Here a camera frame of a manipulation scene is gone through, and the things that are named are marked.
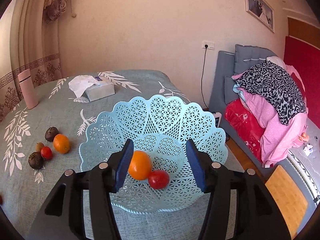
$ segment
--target pink thermos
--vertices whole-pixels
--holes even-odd
[[[26,102],[28,109],[34,108],[38,103],[36,91],[33,87],[30,69],[22,71],[18,75],[19,84],[21,87],[23,98]]]

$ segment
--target tomato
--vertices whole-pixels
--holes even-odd
[[[165,188],[169,184],[169,181],[169,174],[164,170],[155,170],[148,177],[148,183],[154,189]]]
[[[134,151],[128,173],[136,180],[145,180],[152,170],[150,157],[144,151]]]
[[[41,156],[43,158],[45,158],[46,160],[52,159],[52,151],[51,151],[51,149],[48,146],[44,146],[41,149]]]

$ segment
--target dried fruit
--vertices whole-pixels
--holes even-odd
[[[45,132],[45,139],[48,141],[48,142],[53,142],[55,136],[59,134],[59,131],[56,127],[50,127],[46,132]]]
[[[43,143],[37,143],[36,144],[36,152],[41,152],[41,149],[44,147]]]
[[[53,146],[59,153],[67,153],[70,150],[68,137],[63,134],[57,134],[53,140]]]
[[[41,153],[33,152],[30,154],[28,163],[31,168],[38,170],[42,168],[44,162],[44,158],[42,158]]]

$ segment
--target curtain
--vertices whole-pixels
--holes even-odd
[[[12,0],[0,19],[0,122],[23,99],[18,74],[34,87],[61,79],[58,17],[67,0]]]

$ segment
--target metal screw head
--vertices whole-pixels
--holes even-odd
[[[211,166],[212,166],[213,168],[215,168],[215,169],[218,169],[218,168],[221,167],[221,164],[220,164],[220,163],[217,163],[217,162],[213,162],[213,163],[211,164]]]
[[[70,175],[72,175],[73,174],[73,170],[66,170],[65,172],[64,172],[64,175],[66,175],[66,176],[70,176]]]
[[[99,164],[99,168],[102,169],[102,170],[106,169],[107,167],[108,167],[108,163],[103,162],[103,163]]]
[[[248,173],[249,175],[254,175],[254,174],[256,174],[256,172],[254,171],[254,169],[247,169],[247,173]]]

